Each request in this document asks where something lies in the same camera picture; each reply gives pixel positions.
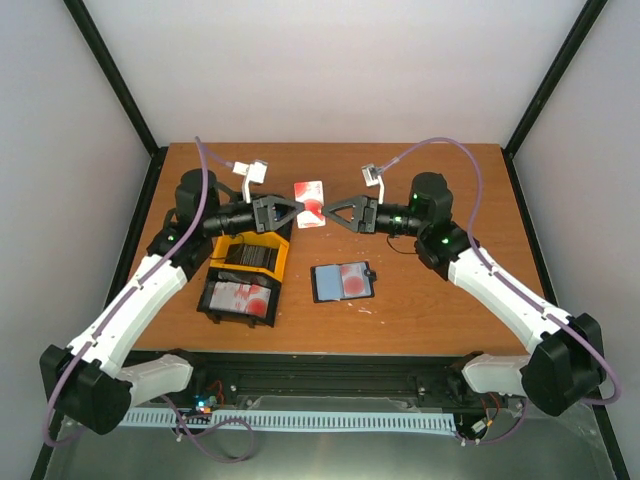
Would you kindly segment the right black frame post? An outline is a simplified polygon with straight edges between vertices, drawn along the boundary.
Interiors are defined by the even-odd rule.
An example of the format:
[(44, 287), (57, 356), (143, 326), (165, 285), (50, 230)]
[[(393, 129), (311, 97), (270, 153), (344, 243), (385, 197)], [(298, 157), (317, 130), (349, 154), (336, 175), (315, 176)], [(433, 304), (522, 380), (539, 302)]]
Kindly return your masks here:
[(506, 146), (502, 148), (506, 160), (515, 159), (607, 3), (607, 0), (588, 0), (582, 6)]

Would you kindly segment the right black card bin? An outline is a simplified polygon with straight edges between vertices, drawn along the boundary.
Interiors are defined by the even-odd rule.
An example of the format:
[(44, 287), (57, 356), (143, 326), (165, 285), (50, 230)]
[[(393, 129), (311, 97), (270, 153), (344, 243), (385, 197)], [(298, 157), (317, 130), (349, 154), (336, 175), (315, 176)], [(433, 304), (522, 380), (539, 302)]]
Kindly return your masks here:
[(293, 231), (293, 217), (281, 209), (259, 209), (255, 214), (253, 231), (258, 234), (275, 233), (289, 241)]

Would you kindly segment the black card bin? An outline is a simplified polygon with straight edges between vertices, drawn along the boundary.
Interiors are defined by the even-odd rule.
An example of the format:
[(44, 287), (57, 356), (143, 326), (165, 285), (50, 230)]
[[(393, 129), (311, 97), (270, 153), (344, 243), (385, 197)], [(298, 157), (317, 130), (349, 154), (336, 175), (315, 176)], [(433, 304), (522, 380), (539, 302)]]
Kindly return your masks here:
[(289, 241), (293, 231), (293, 217), (281, 209), (259, 209), (255, 214), (253, 231), (258, 234), (275, 233)]
[(282, 283), (258, 271), (208, 269), (197, 311), (215, 324), (275, 325)]

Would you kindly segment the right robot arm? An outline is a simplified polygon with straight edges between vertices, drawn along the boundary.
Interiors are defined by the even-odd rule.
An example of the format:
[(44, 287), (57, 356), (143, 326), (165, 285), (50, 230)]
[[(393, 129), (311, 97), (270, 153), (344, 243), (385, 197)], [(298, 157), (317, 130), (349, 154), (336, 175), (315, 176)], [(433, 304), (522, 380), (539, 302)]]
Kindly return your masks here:
[(444, 176), (424, 172), (414, 177), (406, 205), (358, 195), (322, 213), (355, 233), (414, 238), (425, 267), (479, 301), (516, 336), (525, 354), (472, 355), (459, 374), (465, 389), (522, 396), (550, 416), (585, 401), (606, 378), (599, 323), (586, 313), (572, 316), (525, 287), (454, 221), (452, 207)]

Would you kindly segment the dark grey card stack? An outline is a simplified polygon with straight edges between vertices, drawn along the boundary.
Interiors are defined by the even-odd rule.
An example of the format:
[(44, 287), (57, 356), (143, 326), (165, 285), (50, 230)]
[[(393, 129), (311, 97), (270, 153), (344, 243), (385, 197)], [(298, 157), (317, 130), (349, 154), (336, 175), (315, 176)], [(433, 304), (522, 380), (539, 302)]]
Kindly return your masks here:
[(278, 249), (246, 243), (231, 244), (225, 258), (227, 264), (263, 268), (273, 271), (276, 265)]

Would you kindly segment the red white card stack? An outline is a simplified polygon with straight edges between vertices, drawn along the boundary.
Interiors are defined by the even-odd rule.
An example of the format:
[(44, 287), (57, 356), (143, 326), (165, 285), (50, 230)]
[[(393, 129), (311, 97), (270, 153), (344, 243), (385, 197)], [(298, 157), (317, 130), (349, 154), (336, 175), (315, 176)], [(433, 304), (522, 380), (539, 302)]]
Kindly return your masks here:
[(210, 310), (222, 310), (265, 318), (270, 296), (271, 290), (260, 285), (216, 282), (211, 298), (206, 305)]

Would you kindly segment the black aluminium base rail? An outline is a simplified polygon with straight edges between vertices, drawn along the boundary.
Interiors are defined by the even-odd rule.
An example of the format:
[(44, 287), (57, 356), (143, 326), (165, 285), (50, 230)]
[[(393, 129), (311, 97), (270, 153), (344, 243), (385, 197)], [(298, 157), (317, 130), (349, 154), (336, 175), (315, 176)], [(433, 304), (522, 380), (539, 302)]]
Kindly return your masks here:
[(81, 362), (62, 390), (60, 409), (100, 432), (163, 395), (188, 406), (215, 393), (231, 406), (242, 396), (390, 397), (453, 413), (477, 413), (481, 401), (496, 394), (498, 406), (516, 396), (558, 416), (604, 377), (589, 355), (565, 348), (531, 357), (474, 352), (460, 358), (133, 352), (115, 375)]

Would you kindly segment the left black card bin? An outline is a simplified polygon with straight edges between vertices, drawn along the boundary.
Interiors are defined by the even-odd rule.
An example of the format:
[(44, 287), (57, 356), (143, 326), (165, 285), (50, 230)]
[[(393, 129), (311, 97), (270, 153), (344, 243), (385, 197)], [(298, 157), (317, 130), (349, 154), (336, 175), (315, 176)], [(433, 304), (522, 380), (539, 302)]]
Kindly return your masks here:
[(258, 271), (208, 269), (197, 311), (215, 324), (275, 325), (282, 283)]

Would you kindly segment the small electronics board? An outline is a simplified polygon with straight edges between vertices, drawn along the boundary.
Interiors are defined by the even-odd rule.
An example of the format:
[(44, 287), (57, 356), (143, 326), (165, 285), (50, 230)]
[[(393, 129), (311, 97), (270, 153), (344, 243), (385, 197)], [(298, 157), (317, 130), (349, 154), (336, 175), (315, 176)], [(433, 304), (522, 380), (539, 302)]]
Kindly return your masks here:
[(211, 414), (225, 404), (224, 388), (220, 380), (214, 381), (195, 398), (195, 411), (199, 414)]

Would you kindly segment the left black frame post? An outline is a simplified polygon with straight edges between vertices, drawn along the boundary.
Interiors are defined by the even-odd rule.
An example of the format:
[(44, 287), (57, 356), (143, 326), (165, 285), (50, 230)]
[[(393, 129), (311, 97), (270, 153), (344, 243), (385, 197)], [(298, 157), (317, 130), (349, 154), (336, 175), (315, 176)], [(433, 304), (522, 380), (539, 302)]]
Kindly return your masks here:
[(124, 110), (144, 150), (150, 157), (153, 157), (160, 150), (160, 147), (85, 2), (82, 0), (63, 0), (63, 3)]

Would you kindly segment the black frame post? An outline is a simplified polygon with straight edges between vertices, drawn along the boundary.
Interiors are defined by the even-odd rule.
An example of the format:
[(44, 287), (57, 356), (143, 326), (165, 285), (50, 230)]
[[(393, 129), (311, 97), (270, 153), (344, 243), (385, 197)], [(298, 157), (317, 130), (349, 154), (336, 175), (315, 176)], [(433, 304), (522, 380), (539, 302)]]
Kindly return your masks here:
[(515, 159), (607, 3), (607, 0), (588, 0), (582, 6), (506, 146), (502, 148), (506, 160)]
[(144, 150), (150, 157), (153, 157), (160, 150), (160, 147), (85, 2), (82, 0), (63, 0), (63, 3), (124, 110)]

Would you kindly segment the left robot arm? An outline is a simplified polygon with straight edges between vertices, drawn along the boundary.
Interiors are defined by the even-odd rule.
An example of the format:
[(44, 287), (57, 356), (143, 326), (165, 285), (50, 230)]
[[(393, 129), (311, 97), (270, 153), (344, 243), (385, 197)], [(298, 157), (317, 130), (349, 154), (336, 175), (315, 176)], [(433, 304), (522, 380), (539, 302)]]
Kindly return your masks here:
[(115, 429), (128, 411), (165, 394), (201, 400), (208, 378), (186, 353), (125, 366), (132, 347), (161, 308), (213, 252), (222, 236), (265, 234), (290, 226), (304, 209), (280, 195), (223, 204), (211, 171), (190, 170), (175, 190), (175, 206), (147, 248), (132, 278), (83, 333), (60, 348), (49, 346), (39, 364), (48, 408), (96, 434)]

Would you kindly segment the black card holder wallet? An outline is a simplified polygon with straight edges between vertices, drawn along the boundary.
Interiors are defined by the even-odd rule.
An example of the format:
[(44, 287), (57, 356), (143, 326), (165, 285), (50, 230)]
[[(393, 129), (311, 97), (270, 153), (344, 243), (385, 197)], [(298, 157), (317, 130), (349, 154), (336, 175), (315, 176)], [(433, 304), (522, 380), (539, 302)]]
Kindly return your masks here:
[[(377, 273), (369, 266), (369, 263), (367, 261), (358, 262), (365, 262), (368, 267), (367, 275), (371, 278), (372, 295), (367, 298), (372, 298), (375, 296), (374, 284), (377, 281)], [(312, 297), (315, 303), (351, 301), (354, 299), (361, 299), (346, 299), (343, 297), (342, 284), (339, 273), (339, 266), (342, 264), (319, 265), (314, 266), (310, 269)]]

